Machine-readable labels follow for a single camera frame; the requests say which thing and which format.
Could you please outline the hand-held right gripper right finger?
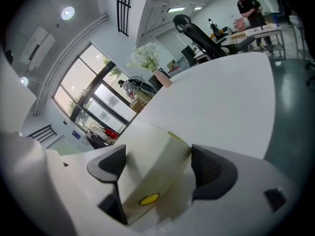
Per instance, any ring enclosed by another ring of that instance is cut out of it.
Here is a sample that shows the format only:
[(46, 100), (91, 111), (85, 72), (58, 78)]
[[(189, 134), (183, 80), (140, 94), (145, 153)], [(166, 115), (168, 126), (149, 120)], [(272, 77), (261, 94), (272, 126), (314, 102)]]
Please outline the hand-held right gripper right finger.
[(192, 203), (218, 200), (233, 188), (238, 179), (237, 155), (215, 147), (191, 146), (191, 168), (195, 177)]

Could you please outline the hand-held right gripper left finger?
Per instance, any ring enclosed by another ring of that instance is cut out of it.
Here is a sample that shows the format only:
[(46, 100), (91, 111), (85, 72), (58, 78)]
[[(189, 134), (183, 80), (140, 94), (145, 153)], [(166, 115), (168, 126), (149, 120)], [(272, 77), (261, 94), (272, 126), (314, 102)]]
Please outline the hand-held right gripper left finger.
[(87, 171), (99, 182), (112, 185), (112, 191), (97, 207), (111, 218), (127, 225), (118, 189), (118, 180), (126, 166), (126, 145), (108, 148), (110, 149), (108, 153), (102, 154), (88, 162)]

